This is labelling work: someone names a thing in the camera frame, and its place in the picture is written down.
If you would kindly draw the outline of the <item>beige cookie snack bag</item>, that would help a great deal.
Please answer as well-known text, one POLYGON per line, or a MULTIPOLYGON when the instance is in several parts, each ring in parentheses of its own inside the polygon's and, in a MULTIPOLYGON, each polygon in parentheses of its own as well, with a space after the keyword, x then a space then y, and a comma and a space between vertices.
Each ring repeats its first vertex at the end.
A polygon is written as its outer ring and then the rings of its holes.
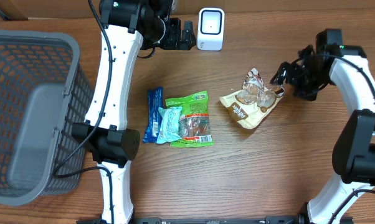
POLYGON ((276 85, 267 88, 258 70, 251 69, 242 84, 242 89, 220 97, 230 117, 245 129, 255 129, 283 98, 285 90, 276 85))

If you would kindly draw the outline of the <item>blue snack bar wrapper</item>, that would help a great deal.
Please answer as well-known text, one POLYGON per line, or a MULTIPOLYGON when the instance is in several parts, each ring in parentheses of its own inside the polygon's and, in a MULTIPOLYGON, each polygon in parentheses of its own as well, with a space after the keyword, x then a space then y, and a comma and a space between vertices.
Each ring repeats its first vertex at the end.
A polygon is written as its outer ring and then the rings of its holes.
POLYGON ((162 117, 159 108, 163 107, 163 88, 157 87, 147 91, 148 100, 148 126, 143 136, 144 143, 154 143, 159 136, 159 126, 162 117))

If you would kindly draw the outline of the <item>green snack bag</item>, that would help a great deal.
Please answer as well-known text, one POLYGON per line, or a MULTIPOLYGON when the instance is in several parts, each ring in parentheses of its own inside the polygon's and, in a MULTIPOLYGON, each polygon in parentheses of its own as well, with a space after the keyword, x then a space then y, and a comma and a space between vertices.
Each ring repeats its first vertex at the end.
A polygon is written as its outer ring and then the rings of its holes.
POLYGON ((207 91, 200 91, 189 96, 168 98, 167 107, 182 108, 179 116, 180 140, 170 143, 171 147, 204 147, 214 144, 208 110, 207 91))

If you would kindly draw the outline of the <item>light blue snack packet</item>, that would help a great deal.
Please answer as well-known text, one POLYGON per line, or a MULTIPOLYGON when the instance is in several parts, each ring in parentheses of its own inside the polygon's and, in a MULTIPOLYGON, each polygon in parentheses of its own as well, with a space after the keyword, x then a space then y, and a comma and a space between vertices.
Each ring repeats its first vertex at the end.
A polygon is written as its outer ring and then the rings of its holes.
POLYGON ((162 118, 159 126, 159 136, 157 144, 164 144, 166 142, 173 142, 181 139, 179 135, 179 118, 182 107, 158 108, 158 112, 162 118))

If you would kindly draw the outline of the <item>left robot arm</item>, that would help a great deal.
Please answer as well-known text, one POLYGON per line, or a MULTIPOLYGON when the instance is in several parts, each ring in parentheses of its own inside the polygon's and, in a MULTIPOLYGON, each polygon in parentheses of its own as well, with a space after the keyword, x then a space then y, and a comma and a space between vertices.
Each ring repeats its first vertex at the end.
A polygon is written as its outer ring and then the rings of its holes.
POLYGON ((102 0, 93 11, 102 36, 100 65, 84 121, 72 126, 91 152, 102 180, 103 212, 97 223, 131 223, 130 168, 140 133, 127 127, 128 94, 140 50, 190 50, 192 22, 171 17, 174 0, 102 0))

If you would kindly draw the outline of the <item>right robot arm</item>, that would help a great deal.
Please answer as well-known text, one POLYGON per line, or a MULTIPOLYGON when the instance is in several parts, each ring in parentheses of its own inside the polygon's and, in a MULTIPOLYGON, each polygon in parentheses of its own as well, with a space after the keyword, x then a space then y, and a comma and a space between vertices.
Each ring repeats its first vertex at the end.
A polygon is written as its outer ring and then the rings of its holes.
POLYGON ((270 80, 294 87, 294 96, 314 101, 331 84, 350 115, 332 155, 333 174, 320 193, 284 223, 352 223, 346 211, 365 193, 375 194, 375 80, 362 47, 345 45, 340 29, 325 29, 316 44, 283 62, 270 80))

